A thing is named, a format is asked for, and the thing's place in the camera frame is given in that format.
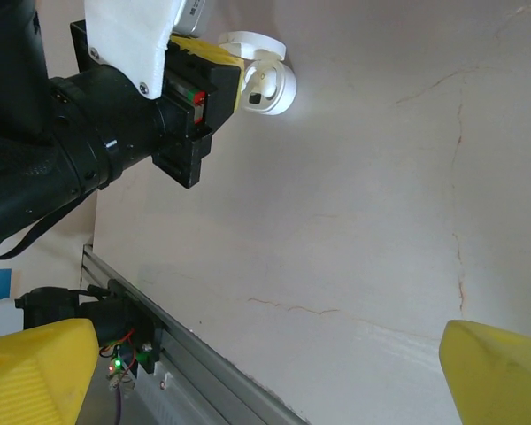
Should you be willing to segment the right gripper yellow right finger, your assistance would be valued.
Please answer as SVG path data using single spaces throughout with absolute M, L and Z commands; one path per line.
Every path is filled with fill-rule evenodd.
M 531 337 L 449 321 L 441 367 L 463 425 L 531 425 Z

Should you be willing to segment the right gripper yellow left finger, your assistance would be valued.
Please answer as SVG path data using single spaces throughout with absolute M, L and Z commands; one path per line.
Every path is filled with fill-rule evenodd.
M 0 336 L 0 425 L 75 425 L 98 351 L 88 319 Z

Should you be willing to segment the white earbud charging case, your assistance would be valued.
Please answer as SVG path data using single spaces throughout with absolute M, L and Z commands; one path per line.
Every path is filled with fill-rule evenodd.
M 219 37 L 219 47 L 249 61 L 242 78 L 240 106 L 247 112 L 279 115 L 296 98 L 293 71 L 284 63 L 286 45 L 270 36 L 234 31 Z

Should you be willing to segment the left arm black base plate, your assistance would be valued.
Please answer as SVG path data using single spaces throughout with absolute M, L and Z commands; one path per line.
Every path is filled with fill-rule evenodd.
M 108 287 L 88 286 L 91 301 L 80 303 L 77 317 L 92 322 L 100 352 L 116 352 L 131 373 L 152 373 L 159 361 L 164 323 L 139 297 L 115 279 Z

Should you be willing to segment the long aluminium mounting rail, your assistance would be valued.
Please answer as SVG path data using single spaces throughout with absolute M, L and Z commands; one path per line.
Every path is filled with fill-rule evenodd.
M 151 372 L 140 368 L 133 398 L 161 425 L 310 425 L 156 302 L 83 247 L 81 279 L 122 289 L 162 322 Z

